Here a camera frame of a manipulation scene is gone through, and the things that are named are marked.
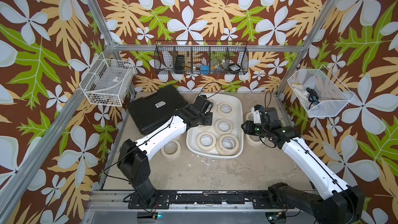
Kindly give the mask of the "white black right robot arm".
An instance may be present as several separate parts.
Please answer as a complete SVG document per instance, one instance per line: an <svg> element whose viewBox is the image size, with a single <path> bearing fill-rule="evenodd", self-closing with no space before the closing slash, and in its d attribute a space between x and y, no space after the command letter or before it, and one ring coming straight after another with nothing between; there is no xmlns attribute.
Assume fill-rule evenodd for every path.
<svg viewBox="0 0 398 224"><path fill-rule="evenodd" d="M320 224L352 224L361 218L365 196L358 186L351 186L329 169L306 145L292 126L284 126L275 108L255 105L253 120L242 125L244 133L267 139L287 154L315 186L317 194L277 183L267 190L273 207L298 208L315 217Z"/></svg>

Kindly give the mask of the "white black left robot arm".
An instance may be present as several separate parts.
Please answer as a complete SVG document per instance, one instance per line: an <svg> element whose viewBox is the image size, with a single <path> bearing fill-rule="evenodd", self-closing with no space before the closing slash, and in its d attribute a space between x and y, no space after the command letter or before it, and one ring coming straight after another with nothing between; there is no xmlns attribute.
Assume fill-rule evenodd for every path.
<svg viewBox="0 0 398 224"><path fill-rule="evenodd" d="M158 194L149 179L149 161L162 147L189 129L211 126L213 106L209 97L198 95L193 104L174 110L169 120L152 133L136 141L128 139L122 144L116 165L145 207L154 207Z"/></svg>

